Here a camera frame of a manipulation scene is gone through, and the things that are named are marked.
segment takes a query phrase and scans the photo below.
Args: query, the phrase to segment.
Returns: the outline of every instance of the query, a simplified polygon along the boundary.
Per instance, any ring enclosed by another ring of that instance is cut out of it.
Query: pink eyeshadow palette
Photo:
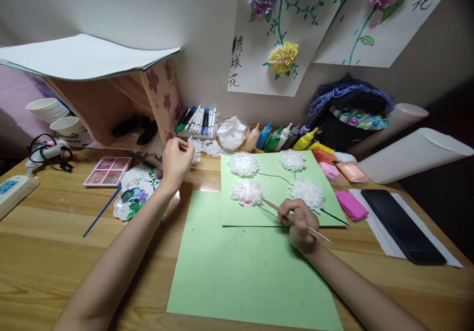
[[[83,185],[117,187],[131,162],[131,157],[102,157]]]

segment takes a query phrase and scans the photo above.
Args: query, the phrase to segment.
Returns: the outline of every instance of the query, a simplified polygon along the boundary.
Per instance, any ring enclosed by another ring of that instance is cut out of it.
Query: white tissue paper flower
[[[292,149],[280,152],[279,157],[280,165],[285,170],[298,172],[306,168],[306,159],[298,151],[293,151]]]
[[[255,156],[246,152],[234,153],[229,160],[229,166],[232,173],[239,177],[253,177],[259,169]]]
[[[263,192],[259,183],[251,179],[243,179],[234,184],[231,198],[240,205],[253,206],[262,202],[262,196]]]
[[[290,187],[290,195],[295,199],[303,199],[311,210],[323,208],[326,202],[324,190],[309,179],[298,178]]]

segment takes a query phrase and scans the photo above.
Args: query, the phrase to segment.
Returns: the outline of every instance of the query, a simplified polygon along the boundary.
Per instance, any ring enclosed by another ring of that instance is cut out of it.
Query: phone
[[[388,191],[364,189],[362,196],[410,262],[416,265],[446,263],[443,255]]]

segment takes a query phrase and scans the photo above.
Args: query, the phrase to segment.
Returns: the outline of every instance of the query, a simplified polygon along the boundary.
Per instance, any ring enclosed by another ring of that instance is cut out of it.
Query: blue yarn
[[[338,82],[319,86],[313,95],[310,106],[308,107],[308,120],[315,119],[331,99],[341,98],[345,95],[355,92],[373,93],[381,96],[387,101],[387,106],[384,111],[385,114],[390,113],[395,105],[393,98],[388,94],[375,88],[368,82],[363,82],[359,79],[353,79],[350,74],[347,74]]]

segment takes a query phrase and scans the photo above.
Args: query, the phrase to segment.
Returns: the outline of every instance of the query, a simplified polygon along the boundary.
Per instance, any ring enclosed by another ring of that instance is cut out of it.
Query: green vine drawing
[[[339,10],[344,6],[344,3],[345,3],[346,0],[344,0],[344,2],[341,4],[341,6],[339,7],[337,13],[336,13],[336,16],[337,14],[339,13]],[[380,23],[379,24],[382,24],[384,21],[386,21],[393,13],[395,13],[395,11],[400,8],[400,6],[403,4],[403,1],[404,0],[397,0],[394,4],[392,4],[391,6],[383,9],[383,15],[382,15],[382,19],[380,20]],[[351,56],[349,58],[349,65],[352,64],[352,56],[354,55],[354,51],[355,51],[355,48],[357,46],[357,44],[359,43],[359,41],[362,43],[362,45],[366,45],[366,46],[374,46],[375,45],[375,40],[373,37],[369,36],[369,35],[364,35],[362,36],[362,33],[364,32],[365,30],[365,27],[367,26],[370,18],[372,17],[372,15],[374,15],[375,11],[378,9],[377,6],[375,6],[373,9],[372,9],[372,12],[369,14],[369,16],[367,17],[367,20],[365,21],[364,25],[362,26],[362,29],[360,30],[360,32],[357,34],[357,39],[355,40],[356,42],[354,43],[354,46],[352,48],[352,52],[351,52]]]
[[[308,16],[310,16],[310,18],[312,20],[311,25],[314,25],[314,26],[317,26],[315,10],[318,6],[324,6],[324,1],[323,0],[318,0],[316,5],[311,5],[311,6],[308,5],[306,8],[301,8],[298,5],[300,0],[296,0],[296,2],[294,2],[294,3],[290,2],[290,0],[280,0],[280,4],[279,4],[279,8],[278,8],[278,16],[272,19],[272,12],[270,11],[267,14],[267,17],[266,17],[267,23],[272,22],[271,25],[270,25],[270,30],[268,30],[268,32],[267,32],[267,36],[269,36],[270,34],[276,35],[277,31],[278,31],[278,39],[276,40],[275,44],[273,45],[274,47],[277,46],[277,45],[284,45],[283,40],[285,38],[285,35],[288,33],[288,31],[285,31],[284,33],[282,33],[281,28],[280,28],[281,9],[282,9],[282,6],[283,6],[283,2],[286,4],[286,10],[288,10],[290,7],[296,8],[296,14],[297,15],[300,14],[300,13],[303,14],[304,15],[303,16],[304,20],[306,20],[308,18]],[[268,66],[269,63],[265,62],[262,65],[263,66]],[[298,65],[296,63],[294,63],[291,66],[292,72],[287,71],[285,73],[285,75],[287,77],[290,77],[290,75],[293,74],[293,80],[295,80],[296,76],[298,75],[297,69],[298,69]],[[279,77],[280,77],[279,74],[275,74],[275,80],[277,80]]]

